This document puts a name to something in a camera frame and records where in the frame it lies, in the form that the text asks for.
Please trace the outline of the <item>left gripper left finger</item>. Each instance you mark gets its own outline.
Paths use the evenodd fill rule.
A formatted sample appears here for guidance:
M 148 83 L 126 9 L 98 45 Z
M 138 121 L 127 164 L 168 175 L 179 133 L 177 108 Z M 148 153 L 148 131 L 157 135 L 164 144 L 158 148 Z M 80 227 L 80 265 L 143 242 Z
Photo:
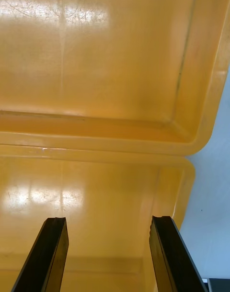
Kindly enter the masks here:
M 59 292 L 69 248 L 66 218 L 47 218 L 12 288 L 13 292 Z

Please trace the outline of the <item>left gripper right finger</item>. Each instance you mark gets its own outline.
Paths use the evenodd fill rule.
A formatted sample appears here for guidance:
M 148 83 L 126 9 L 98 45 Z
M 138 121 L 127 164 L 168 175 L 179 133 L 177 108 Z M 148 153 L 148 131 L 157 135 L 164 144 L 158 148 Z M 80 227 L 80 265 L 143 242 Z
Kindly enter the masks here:
M 152 217 L 149 247 L 158 291 L 207 291 L 181 234 L 171 217 Z

